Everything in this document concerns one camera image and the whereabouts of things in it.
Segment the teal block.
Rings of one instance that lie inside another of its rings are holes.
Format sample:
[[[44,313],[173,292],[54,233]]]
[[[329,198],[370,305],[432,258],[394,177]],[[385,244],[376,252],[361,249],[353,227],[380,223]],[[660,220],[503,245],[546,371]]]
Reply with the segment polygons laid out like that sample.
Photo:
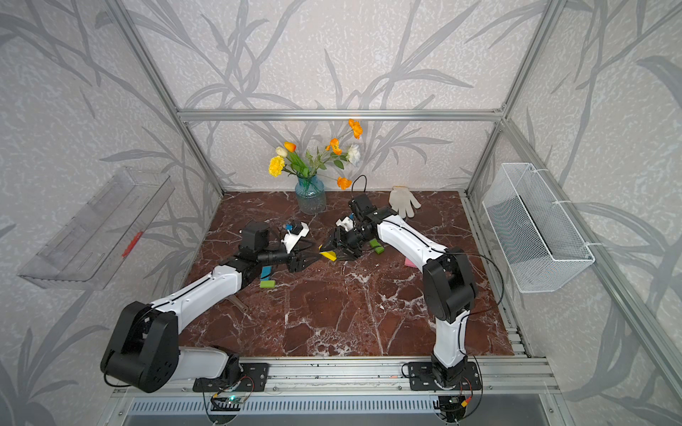
[[[262,273],[260,275],[261,280],[269,280],[271,275],[273,273],[273,267],[272,266],[265,266],[262,269]]]

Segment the lime green block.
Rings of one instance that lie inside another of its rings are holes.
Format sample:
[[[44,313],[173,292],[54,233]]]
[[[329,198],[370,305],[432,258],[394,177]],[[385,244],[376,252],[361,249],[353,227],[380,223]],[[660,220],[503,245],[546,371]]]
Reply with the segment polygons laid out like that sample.
[[[275,280],[261,280],[259,287],[261,289],[274,289],[276,286]]]

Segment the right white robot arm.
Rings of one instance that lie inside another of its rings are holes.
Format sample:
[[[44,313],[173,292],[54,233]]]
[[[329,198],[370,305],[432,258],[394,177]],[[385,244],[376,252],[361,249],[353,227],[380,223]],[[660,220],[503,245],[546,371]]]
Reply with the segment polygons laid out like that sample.
[[[433,377],[450,389],[467,367],[465,332],[478,286],[468,255],[429,240],[389,207],[378,208],[367,195],[349,202],[352,215],[337,221],[321,252],[333,251],[338,259],[355,260],[372,240],[398,250],[422,273],[424,300],[435,317]]]

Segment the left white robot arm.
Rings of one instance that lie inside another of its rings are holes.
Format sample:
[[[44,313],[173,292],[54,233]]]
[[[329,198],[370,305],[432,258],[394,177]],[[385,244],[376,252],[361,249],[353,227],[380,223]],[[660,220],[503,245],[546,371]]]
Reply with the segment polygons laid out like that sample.
[[[270,228],[250,222],[241,231],[238,252],[210,273],[150,304],[133,302],[122,310],[101,360],[104,380],[151,393],[168,382],[196,379],[220,385],[239,383],[243,373],[236,355],[216,348],[190,348],[179,336],[197,317],[260,278],[264,268],[285,264],[296,268],[302,259],[295,247],[307,236],[307,224],[294,221],[276,248]]]

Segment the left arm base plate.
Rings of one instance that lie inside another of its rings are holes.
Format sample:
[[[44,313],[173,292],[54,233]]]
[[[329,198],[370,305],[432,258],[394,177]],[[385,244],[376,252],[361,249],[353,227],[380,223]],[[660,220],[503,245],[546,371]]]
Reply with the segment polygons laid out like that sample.
[[[198,378],[194,392],[264,392],[270,365],[268,363],[240,363],[226,367],[217,378]]]

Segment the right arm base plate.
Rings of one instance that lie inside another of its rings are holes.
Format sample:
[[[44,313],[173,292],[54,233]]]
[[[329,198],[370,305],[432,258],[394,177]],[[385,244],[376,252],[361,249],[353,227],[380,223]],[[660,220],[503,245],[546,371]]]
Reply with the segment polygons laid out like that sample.
[[[481,391],[481,373],[477,364],[463,360],[454,367],[443,367],[439,362],[410,362],[405,364],[405,376],[410,390],[425,391]]]

